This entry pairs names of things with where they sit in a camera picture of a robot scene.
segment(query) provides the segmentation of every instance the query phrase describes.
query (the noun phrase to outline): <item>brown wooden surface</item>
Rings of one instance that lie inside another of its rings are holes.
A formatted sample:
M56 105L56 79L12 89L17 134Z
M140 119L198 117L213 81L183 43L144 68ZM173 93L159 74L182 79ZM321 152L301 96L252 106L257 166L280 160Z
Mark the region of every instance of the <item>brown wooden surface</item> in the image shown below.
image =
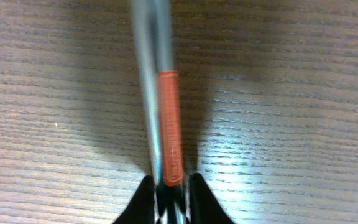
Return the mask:
M358 0L175 1L186 171L237 223L358 223ZM150 174L125 0L0 0L0 223L110 223Z

